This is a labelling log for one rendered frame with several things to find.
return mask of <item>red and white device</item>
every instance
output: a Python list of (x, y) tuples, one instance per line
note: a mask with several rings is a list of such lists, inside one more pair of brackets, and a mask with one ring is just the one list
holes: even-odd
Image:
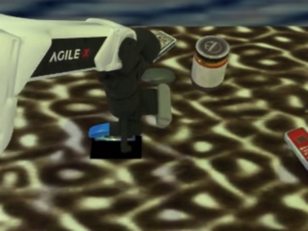
[(305, 128), (297, 128), (286, 132), (284, 139), (288, 146), (296, 154), (297, 158), (308, 170), (308, 131)]

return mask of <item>brown patterned surface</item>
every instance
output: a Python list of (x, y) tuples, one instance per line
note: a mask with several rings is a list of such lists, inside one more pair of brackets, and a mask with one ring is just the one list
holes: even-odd
[[(166, 27), (174, 120), (146, 118), (142, 160), (89, 160), (113, 120), (96, 73), (28, 83), (0, 157), (0, 231), (307, 231), (308, 173), (283, 133), (304, 126), (308, 28)], [(194, 90), (196, 40), (231, 45), (223, 86)]]

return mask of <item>table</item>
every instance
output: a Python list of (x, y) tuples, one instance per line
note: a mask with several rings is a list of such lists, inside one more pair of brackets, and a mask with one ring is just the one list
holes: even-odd
[[(282, 138), (306, 125), (308, 27), (150, 29), (178, 39), (155, 64), (177, 75), (172, 124), (160, 130), (144, 119), (142, 160), (89, 160), (88, 129), (115, 119), (97, 73), (28, 83), (0, 157), (4, 223), (20, 220), (18, 231), (308, 230), (308, 173)], [(211, 93), (189, 78), (205, 35), (231, 45), (225, 81)]]

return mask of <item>jar lid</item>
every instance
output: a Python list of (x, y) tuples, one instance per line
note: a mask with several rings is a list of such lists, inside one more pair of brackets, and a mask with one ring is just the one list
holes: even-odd
[(222, 61), (228, 56), (230, 46), (221, 37), (205, 36), (197, 41), (196, 52), (202, 60), (215, 63)]

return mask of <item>black label panel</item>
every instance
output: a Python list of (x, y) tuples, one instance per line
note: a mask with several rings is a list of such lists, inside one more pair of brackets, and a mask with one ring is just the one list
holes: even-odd
[(31, 77), (95, 68), (94, 58), (106, 38), (53, 39)]

